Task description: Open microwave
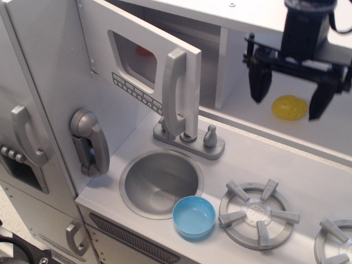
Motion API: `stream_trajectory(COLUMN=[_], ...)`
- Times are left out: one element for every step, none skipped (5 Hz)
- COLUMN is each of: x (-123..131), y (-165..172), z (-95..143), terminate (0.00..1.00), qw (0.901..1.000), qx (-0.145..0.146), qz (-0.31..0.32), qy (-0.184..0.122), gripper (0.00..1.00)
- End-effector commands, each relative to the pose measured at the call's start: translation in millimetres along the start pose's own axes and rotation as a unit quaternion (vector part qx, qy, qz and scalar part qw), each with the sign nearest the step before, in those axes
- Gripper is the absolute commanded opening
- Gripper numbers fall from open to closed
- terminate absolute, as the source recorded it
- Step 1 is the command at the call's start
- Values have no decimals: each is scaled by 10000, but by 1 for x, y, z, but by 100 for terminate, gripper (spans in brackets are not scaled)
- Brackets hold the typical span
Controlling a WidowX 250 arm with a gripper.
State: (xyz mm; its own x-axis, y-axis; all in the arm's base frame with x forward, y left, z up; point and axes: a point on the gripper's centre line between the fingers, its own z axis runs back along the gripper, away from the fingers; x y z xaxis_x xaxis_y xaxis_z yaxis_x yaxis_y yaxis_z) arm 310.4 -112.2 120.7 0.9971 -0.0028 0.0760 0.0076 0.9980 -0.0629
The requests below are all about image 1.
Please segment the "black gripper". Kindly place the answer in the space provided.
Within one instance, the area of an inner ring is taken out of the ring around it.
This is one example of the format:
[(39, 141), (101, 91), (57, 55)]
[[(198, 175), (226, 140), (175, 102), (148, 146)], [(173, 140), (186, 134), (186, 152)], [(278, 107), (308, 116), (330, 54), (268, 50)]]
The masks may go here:
[(312, 58), (296, 59), (281, 51), (283, 33), (249, 33), (243, 62), (249, 69), (250, 94), (256, 103), (267, 95), (272, 72), (317, 83), (309, 105), (309, 120), (320, 119), (335, 93), (351, 89), (351, 50), (328, 41)]

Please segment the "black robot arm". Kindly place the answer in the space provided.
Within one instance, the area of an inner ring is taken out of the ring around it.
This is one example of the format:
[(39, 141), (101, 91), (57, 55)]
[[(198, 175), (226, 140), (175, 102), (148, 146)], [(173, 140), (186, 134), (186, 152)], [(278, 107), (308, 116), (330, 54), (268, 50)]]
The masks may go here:
[(281, 34), (246, 36), (243, 62), (249, 69), (252, 99), (267, 95), (273, 71), (315, 82), (309, 119), (319, 119), (335, 94), (351, 89), (351, 50), (333, 45), (337, 1), (285, 1), (287, 17)]

